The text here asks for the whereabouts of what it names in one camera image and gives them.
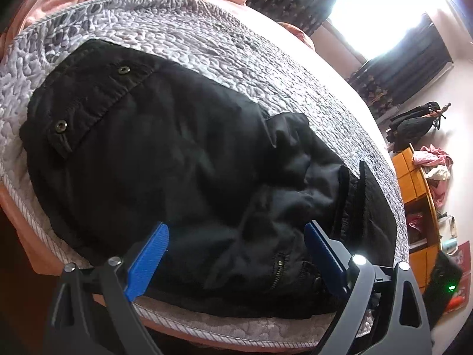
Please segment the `black jacket on rack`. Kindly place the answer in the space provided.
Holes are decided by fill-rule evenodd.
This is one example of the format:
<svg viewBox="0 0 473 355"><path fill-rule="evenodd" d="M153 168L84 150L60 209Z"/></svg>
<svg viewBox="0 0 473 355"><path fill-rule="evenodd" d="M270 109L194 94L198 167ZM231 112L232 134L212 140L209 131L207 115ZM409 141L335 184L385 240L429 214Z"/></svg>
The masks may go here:
<svg viewBox="0 0 473 355"><path fill-rule="evenodd" d="M385 131L388 151L403 151L419 142L430 129L439 130L444 113L450 106L451 104L446 104L442 107L437 102L429 102L391 118Z"/></svg>

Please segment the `pink pillow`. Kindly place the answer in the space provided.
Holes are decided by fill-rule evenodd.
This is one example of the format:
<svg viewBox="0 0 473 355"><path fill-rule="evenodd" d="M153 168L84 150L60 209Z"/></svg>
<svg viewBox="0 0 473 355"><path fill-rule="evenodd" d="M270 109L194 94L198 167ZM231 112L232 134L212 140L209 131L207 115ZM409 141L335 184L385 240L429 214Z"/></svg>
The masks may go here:
<svg viewBox="0 0 473 355"><path fill-rule="evenodd" d="M287 22L278 22L278 24L284 27L286 30L288 30L289 33L294 35L300 41L302 41L302 43L304 43L312 51L316 50L313 40L303 30Z"/></svg>

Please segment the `dark patterned curtain right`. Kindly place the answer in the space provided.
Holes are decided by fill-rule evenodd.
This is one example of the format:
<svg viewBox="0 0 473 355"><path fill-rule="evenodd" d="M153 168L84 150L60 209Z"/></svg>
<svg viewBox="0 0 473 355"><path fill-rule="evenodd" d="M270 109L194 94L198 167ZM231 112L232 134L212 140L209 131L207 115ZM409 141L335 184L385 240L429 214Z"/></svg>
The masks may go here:
<svg viewBox="0 0 473 355"><path fill-rule="evenodd" d="M365 62L347 82L378 119L421 91L451 61L435 24L424 14L394 48Z"/></svg>

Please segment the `pink clothes pile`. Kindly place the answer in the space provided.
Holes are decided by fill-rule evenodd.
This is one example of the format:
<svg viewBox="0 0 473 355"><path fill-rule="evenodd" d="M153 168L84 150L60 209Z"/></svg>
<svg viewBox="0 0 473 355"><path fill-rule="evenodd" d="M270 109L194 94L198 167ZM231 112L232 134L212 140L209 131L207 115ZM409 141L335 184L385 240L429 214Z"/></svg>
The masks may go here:
<svg viewBox="0 0 473 355"><path fill-rule="evenodd" d="M442 148L431 144L414 151L412 162L423 170L435 207L441 209L447 197L453 159Z"/></svg>

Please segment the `black pants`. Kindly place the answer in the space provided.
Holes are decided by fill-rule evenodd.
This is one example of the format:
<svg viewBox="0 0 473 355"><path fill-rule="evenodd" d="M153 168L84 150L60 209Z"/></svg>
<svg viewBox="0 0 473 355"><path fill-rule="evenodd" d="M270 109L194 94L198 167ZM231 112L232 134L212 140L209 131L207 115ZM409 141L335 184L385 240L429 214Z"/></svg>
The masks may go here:
<svg viewBox="0 0 473 355"><path fill-rule="evenodd" d="M159 301L219 317L332 312L311 221L394 263L396 221L368 161L354 175L303 114L269 115L176 62L87 41L35 90L20 136L54 233L91 264L168 225L147 290Z"/></svg>

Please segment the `wooden dresser cabinet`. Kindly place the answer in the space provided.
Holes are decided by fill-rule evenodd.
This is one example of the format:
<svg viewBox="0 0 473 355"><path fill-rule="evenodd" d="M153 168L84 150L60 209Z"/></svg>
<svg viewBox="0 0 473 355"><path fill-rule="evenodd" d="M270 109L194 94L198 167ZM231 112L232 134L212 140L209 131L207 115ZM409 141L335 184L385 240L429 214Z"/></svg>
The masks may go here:
<svg viewBox="0 0 473 355"><path fill-rule="evenodd" d="M440 251L440 235L435 204L424 170L414 164L410 146L392 157L401 191L409 238L409 263L421 291Z"/></svg>

